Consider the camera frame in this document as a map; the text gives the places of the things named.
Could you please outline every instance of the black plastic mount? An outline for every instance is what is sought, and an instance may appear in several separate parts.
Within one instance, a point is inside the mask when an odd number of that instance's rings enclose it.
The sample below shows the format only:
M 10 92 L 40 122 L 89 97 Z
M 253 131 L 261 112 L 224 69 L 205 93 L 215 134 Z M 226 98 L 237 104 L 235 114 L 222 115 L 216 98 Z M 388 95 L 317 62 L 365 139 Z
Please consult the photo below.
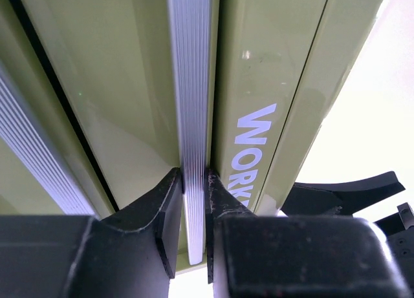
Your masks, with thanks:
M 411 297 L 390 249 L 368 222 L 257 217 L 215 172 L 205 175 L 208 281 L 215 298 Z M 102 221 L 0 217 L 0 297 L 168 297 L 181 205 L 180 170 L 172 169 Z M 398 209 L 400 223 L 388 239 L 403 271 L 413 275 L 413 214 L 408 205 Z
M 0 217 L 0 297 L 168 297 L 182 205 L 179 169 L 119 212 Z
M 283 204 L 288 215 L 352 215 L 405 190 L 394 172 L 340 184 L 295 183 Z
M 352 217 L 255 217 L 206 174 L 208 282 L 215 298 L 411 297 L 372 225 Z
M 398 213 L 376 222 L 387 236 L 394 258 L 414 292 L 414 214 L 408 203 L 398 206 Z

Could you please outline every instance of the ribbed aluminum strip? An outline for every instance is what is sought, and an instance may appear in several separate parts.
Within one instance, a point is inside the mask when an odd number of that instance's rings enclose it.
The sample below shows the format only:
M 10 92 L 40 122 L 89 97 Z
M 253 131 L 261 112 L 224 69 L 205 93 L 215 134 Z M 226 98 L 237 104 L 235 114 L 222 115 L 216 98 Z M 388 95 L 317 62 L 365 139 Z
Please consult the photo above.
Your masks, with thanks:
M 204 249 L 203 179 L 206 167 L 212 0 L 168 0 L 184 213 L 190 264 Z
M 95 215 L 63 159 L 1 65 L 0 137 L 65 214 Z

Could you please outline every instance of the black edge strip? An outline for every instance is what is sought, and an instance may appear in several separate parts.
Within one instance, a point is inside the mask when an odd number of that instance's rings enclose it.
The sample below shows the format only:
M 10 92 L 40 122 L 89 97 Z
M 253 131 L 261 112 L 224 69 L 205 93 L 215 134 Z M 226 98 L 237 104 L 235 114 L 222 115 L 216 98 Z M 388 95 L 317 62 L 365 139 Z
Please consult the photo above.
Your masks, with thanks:
M 206 228 L 207 283 L 213 282 L 214 219 L 210 205 L 210 170 L 204 170 L 204 221 Z
M 218 150 L 218 144 L 216 143 L 217 141 L 217 129 L 218 124 L 219 124 L 219 118 L 218 118 L 218 110 L 215 109 L 215 107 L 219 107 L 219 95 L 218 95 L 218 90 L 219 90 L 219 86 L 220 83 L 222 81 L 222 75 L 221 75 L 221 71 L 223 68 L 223 43 L 224 43 L 224 19 L 223 16 L 223 0 L 219 0 L 219 22 L 217 24 L 217 44 L 216 44 L 216 49 L 215 49 L 215 77 L 214 77 L 214 94 L 213 94 L 213 112 L 212 112 L 212 132 L 210 135 L 210 140 L 211 140 L 211 144 L 210 144 L 210 167 L 217 169 L 216 168 L 216 163 L 215 163 L 215 155 L 217 154 L 217 150 Z
M 54 72 L 53 66 L 47 57 L 46 51 L 43 48 L 43 45 L 41 44 L 40 38 L 38 34 L 36 33 L 36 30 L 26 12 L 26 9 L 22 1 L 21 0 L 9 0 L 9 2 L 12 5 L 17 18 L 20 21 L 21 26 L 23 27 L 23 30 L 25 31 L 25 34 L 28 40 L 30 41 L 30 44 L 32 45 L 32 48 L 34 49 L 34 52 L 36 53 L 36 56 L 38 57 L 40 64 L 43 70 L 45 71 L 46 76 L 49 79 L 49 82 L 52 85 L 52 88 L 54 89 L 54 92 L 56 93 L 56 96 L 58 97 L 63 107 L 63 110 L 65 111 L 66 116 L 68 117 L 72 125 L 72 128 L 74 129 L 76 135 L 78 136 L 78 139 L 83 147 L 83 150 L 85 151 L 93 169 L 95 170 L 96 176 L 98 177 L 103 187 L 103 190 L 106 192 L 106 195 L 108 196 L 108 199 L 110 203 L 112 204 L 113 209 L 116 212 L 119 211 L 118 204 L 115 201 L 115 198 L 111 192 L 111 189 L 109 188 L 108 183 L 105 180 L 104 174 L 102 173 L 99 167 L 99 164 L 95 159 L 95 156 L 93 155 L 91 146 L 89 146 L 86 136 L 83 133 L 82 128 L 79 124 L 79 121 L 76 118 L 76 115 L 72 110 L 69 100 L 67 99 L 65 95 L 65 91 L 63 91 L 63 87 L 61 86 L 59 82 L 58 76 Z

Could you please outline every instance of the glossy green surface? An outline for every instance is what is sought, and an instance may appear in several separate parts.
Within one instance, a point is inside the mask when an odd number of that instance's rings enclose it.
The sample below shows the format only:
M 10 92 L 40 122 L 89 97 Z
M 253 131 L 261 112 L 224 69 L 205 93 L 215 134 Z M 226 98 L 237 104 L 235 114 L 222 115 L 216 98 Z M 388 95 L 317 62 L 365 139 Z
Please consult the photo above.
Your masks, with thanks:
M 250 209 L 263 187 L 325 2 L 221 0 L 213 165 L 229 190 L 248 188 L 238 199 Z M 254 130 L 237 127 L 239 119 L 270 105 L 273 109 L 257 118 L 270 128 L 237 143 L 237 136 Z M 257 143 L 255 138 L 265 139 Z M 246 169 L 236 169 L 234 157 L 253 149 L 257 158 L 241 157 L 239 167 Z M 253 181 L 232 185 L 236 175 L 248 172 L 244 179 Z
M 382 0 L 328 0 L 255 212 L 284 203 L 376 19 Z
M 120 208 L 179 166 L 166 0 L 22 0 Z
M 50 141 L 89 197 L 98 216 L 108 216 L 113 212 L 113 209 L 108 204 L 107 197 L 91 164 L 8 0 L 0 0 L 0 34 L 0 60 L 2 64 L 39 120 Z M 12 157 L 10 153 L 8 148 L 1 150 L 2 164 L 0 165 L 3 165 L 3 157 L 14 163 L 17 158 Z M 44 199 L 46 200 L 44 204 L 39 206 L 37 204 L 31 205 L 31 209 L 23 208 L 27 207 L 31 200 L 37 197 L 43 198 L 44 190 L 43 188 L 39 189 L 40 185 L 36 185 L 37 182 L 33 176 L 26 174 L 28 171 L 23 167 L 23 164 L 14 163 L 14 167 L 17 170 L 16 173 L 13 170 L 4 169 L 2 171 L 4 173 L 1 177 L 4 178 L 2 187 L 7 187 L 9 190 L 3 193 L 0 190 L 0 194 L 7 196 L 7 193 L 12 191 L 13 199 L 10 202 L 14 202 L 13 205 L 17 211 L 21 213 L 61 213 L 60 208 L 51 198 Z M 18 183 L 15 181 L 15 174 L 16 177 L 21 177 Z

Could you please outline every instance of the olive green panel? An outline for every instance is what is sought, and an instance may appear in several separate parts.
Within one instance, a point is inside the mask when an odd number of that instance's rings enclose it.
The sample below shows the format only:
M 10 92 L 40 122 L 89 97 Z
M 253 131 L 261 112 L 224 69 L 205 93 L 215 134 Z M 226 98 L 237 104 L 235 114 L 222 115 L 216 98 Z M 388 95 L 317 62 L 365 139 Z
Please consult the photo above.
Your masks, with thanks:
M 0 139 L 0 215 L 62 214 L 32 173 Z
M 22 0 L 120 208 L 179 166 L 166 0 Z
M 284 203 L 373 26 L 381 2 L 328 0 L 256 213 L 274 215 Z
M 221 0 L 213 165 L 230 191 L 245 187 L 236 197 L 250 209 L 263 187 L 325 2 Z M 240 119 L 244 116 L 251 122 Z
M 8 0 L 0 0 L 0 34 L 1 62 L 96 212 L 101 217 L 108 216 L 113 209 Z M 5 178 L 14 176 L 12 170 L 4 174 L 2 176 Z M 25 186 L 25 179 L 20 182 L 21 188 L 17 189 L 30 189 Z M 33 187 L 33 191 L 26 195 L 37 192 L 36 187 Z M 31 209 L 30 213 L 55 213 L 60 210 L 56 210 L 55 204 L 45 204 L 43 208 L 37 205 L 33 207 L 36 208 Z

